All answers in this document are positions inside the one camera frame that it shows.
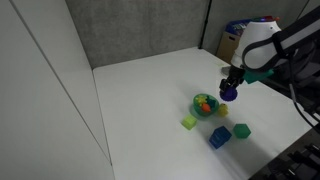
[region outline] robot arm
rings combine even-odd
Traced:
[[[282,31],[274,21],[249,23],[233,55],[229,77],[221,81],[221,98],[236,99],[245,71],[267,72],[314,39],[320,39],[320,6]]]

